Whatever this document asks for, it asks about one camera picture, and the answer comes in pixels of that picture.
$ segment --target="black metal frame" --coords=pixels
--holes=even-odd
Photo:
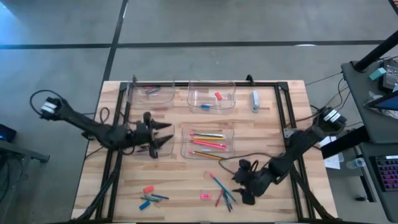
[[[175,86],[188,86],[188,84],[189,84],[189,82],[175,82]],[[294,112],[293,112],[292,101],[290,99],[288,83],[287,82],[256,82],[256,83],[254,83],[253,81],[251,81],[251,82],[242,81],[242,82],[235,82],[235,84],[236,84],[236,86],[264,86],[264,87],[273,87],[274,88],[275,97],[276,97],[277,106],[278,106],[279,118],[280,118],[280,128],[282,130],[282,135],[284,138],[285,150],[288,151],[289,150],[288,137],[285,133],[285,130],[287,130],[287,123],[285,120],[284,107],[282,105],[282,97],[280,95],[280,91],[281,90],[284,91],[286,104],[287,104],[287,111],[289,114],[290,125],[291,125],[292,129],[295,129],[296,128],[295,117],[294,117]],[[113,126],[118,124],[120,114],[121,114],[122,101],[123,101],[124,95],[126,95],[126,90],[130,91],[129,95],[132,94],[132,88],[127,88],[127,85],[128,85],[128,82],[121,82],[121,84],[119,86],[119,95],[118,95],[118,99],[116,102]],[[170,83],[167,83],[167,82],[145,82],[145,85],[164,86],[164,85],[170,85]],[[213,83],[213,84],[210,84],[210,86],[218,86],[218,84]],[[123,123],[127,122],[130,109],[131,109],[130,102],[127,101],[125,111],[123,113],[123,116],[124,116]],[[109,182],[109,172],[111,169],[112,156],[113,156],[113,151],[108,151],[108,153],[106,155],[105,165],[104,165],[104,172],[103,172],[103,178],[102,178],[102,182],[101,182],[102,183],[101,188],[104,187],[104,185],[107,181]],[[118,157],[116,158],[116,163],[114,165],[115,169],[117,169],[118,167],[121,167],[121,163],[122,163],[122,155],[120,153],[118,153]],[[304,164],[303,157],[301,157],[298,160],[298,166],[299,166],[299,171],[300,171],[301,177],[303,178],[304,182],[308,185],[307,173],[305,171],[305,164]],[[109,206],[108,206],[108,214],[107,214],[106,218],[102,217],[102,213],[103,213],[103,199],[102,199],[97,207],[95,219],[90,220],[91,222],[103,223],[103,222],[109,222],[109,221],[113,220],[114,206],[116,203],[116,195],[117,195],[117,191],[118,191],[119,172],[120,172],[120,170],[117,171],[116,176],[113,178],[110,201],[109,201]],[[304,217],[303,217],[303,211],[302,211],[302,206],[301,206],[301,201],[300,201],[299,190],[298,190],[296,181],[292,177],[290,177],[290,181],[292,183],[292,191],[293,191],[293,196],[294,196],[297,218],[298,218],[298,220],[300,220],[300,219],[303,219]],[[309,216],[309,218],[315,218],[313,206],[310,203],[307,196],[305,196],[305,198],[306,198],[306,203],[307,203],[307,208],[308,208],[308,216]]]

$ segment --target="concrete floor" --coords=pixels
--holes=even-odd
[[[2,44],[110,44],[122,0],[0,0]],[[388,0],[130,0],[120,43],[382,40],[398,29]],[[309,83],[339,72],[375,45],[117,49],[110,80],[299,79]],[[398,54],[395,48],[389,55]],[[33,162],[9,223],[68,220],[87,146],[81,131],[38,118],[29,97],[48,88],[83,113],[93,112],[109,49],[0,50],[0,123],[18,131],[16,144],[45,154]],[[307,87],[323,106],[341,75]],[[341,112],[360,121],[349,97]],[[355,202],[359,178],[330,177],[339,217],[389,223],[379,203]]]

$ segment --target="wooden table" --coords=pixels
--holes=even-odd
[[[304,82],[288,81],[288,83],[296,119],[309,116],[311,111]],[[114,115],[119,84],[120,82],[105,82],[101,91],[98,108],[108,107],[111,111],[110,118]],[[251,111],[250,93],[252,90],[259,92],[261,109],[258,114]],[[188,108],[186,99],[187,87],[176,87],[173,108],[151,111],[155,120],[172,123],[175,126],[174,149],[171,155],[159,159],[151,159],[149,156],[123,157],[113,220],[115,222],[297,221],[289,177],[279,185],[271,184],[265,194],[256,199],[256,204],[253,206],[241,203],[240,194],[233,193],[239,204],[233,204],[233,211],[229,213],[222,201],[215,208],[215,200],[220,187],[209,176],[209,172],[214,173],[230,190],[240,187],[231,180],[232,175],[223,170],[216,161],[186,159],[180,154],[182,127],[197,123],[233,127],[236,155],[250,152],[268,152],[278,155],[283,152],[285,149],[274,89],[237,87],[236,106],[228,115],[193,114]],[[129,119],[142,119],[143,112],[145,111],[131,110]],[[112,119],[109,119],[107,123],[111,124]],[[310,124],[311,120],[307,120],[299,122],[297,126],[299,129],[305,129]],[[87,153],[99,146],[97,142],[91,142]],[[303,157],[312,192],[326,210],[337,217],[321,152],[312,148]],[[101,150],[85,161],[72,218],[82,214],[98,193],[105,158],[106,150]],[[249,158],[251,161],[255,159],[264,163],[269,158],[266,156]],[[238,160],[229,162],[228,166],[237,170]],[[158,204],[153,203],[147,209],[140,211],[139,205],[144,202],[140,199],[143,195],[142,190],[150,185],[154,186],[155,194],[168,196],[170,200],[164,200]],[[200,200],[200,194],[212,194],[213,198],[209,201]],[[300,198],[306,212],[302,192]],[[108,200],[109,197],[106,198],[105,205],[108,204]]]

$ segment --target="pink pencil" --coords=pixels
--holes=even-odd
[[[193,143],[195,143],[195,144],[201,144],[201,145],[204,145],[204,146],[216,147],[216,148],[218,148],[218,149],[224,149],[224,150],[226,150],[225,147],[216,146],[216,145],[214,145],[214,144],[207,144],[207,143],[200,142],[200,141],[193,141]]]

